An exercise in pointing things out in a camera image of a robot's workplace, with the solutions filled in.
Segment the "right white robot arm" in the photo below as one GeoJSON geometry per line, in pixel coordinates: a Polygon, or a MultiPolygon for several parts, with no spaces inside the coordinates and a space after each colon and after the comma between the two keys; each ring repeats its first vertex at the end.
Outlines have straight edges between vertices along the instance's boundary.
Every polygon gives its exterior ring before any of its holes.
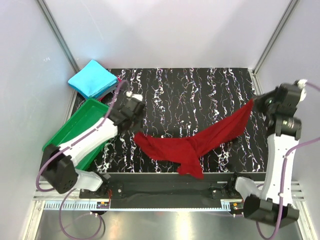
{"type": "Polygon", "coordinates": [[[258,189],[254,180],[244,175],[235,176],[227,185],[230,197],[242,197],[246,219],[270,226],[280,222],[279,226],[285,227],[299,218],[299,210],[293,207],[291,180],[294,147],[301,138],[302,122],[294,115],[306,97],[306,84],[306,79],[282,83],[254,99],[256,110],[265,117],[267,129],[268,160],[263,187],[258,189]]]}

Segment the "red t shirt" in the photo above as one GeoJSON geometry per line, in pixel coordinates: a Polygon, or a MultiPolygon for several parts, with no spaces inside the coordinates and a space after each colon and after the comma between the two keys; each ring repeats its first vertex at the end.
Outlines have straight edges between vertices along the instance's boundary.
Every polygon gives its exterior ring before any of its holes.
{"type": "Polygon", "coordinates": [[[251,99],[232,115],[194,136],[159,138],[138,132],[134,136],[134,142],[149,158],[155,161],[180,164],[177,168],[180,175],[189,174],[197,179],[203,179],[200,157],[221,144],[241,136],[245,131],[253,106],[254,100],[251,99]]]}

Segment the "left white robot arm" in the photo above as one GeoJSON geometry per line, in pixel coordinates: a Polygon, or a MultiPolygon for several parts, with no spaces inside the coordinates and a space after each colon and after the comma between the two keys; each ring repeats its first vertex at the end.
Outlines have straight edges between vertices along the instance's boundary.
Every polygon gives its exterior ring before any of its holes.
{"type": "Polygon", "coordinates": [[[133,130],[143,119],[144,98],[128,92],[128,101],[119,108],[111,109],[89,129],[58,146],[48,144],[41,160],[41,176],[59,194],[73,189],[90,191],[103,198],[108,193],[107,178],[93,171],[77,169],[77,165],[94,149],[118,134],[133,130]]]}

